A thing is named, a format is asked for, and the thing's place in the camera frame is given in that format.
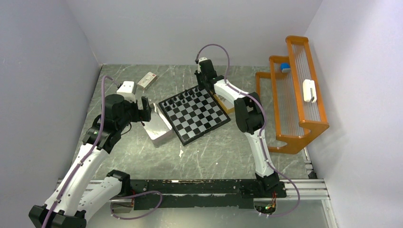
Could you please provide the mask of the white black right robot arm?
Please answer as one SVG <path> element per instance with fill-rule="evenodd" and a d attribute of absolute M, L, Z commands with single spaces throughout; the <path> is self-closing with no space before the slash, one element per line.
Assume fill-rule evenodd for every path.
<path fill-rule="evenodd" d="M 257 183 L 243 188 L 246 194 L 255 197 L 278 197 L 283 187 L 277 171 L 274 170 L 265 140 L 265 117 L 257 93 L 247 93 L 230 83 L 224 76 L 217 75 L 213 63 L 206 57 L 197 59 L 195 75 L 199 88 L 222 96 L 233 103 L 238 129 L 249 142 L 255 162 Z"/>

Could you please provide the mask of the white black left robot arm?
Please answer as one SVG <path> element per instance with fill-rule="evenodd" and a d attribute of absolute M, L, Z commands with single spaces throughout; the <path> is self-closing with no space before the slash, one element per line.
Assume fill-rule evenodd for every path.
<path fill-rule="evenodd" d="M 151 120 L 147 97 L 137 102 L 123 94 L 103 96 L 101 114 L 88 129 L 79 153 L 55 192 L 42 206 L 34 205 L 29 218 L 37 228 L 84 228 L 88 221 L 114 197 L 133 193 L 130 175 L 110 171 L 102 182 L 85 193 L 95 171 L 121 139 L 122 130 L 131 123 Z"/>

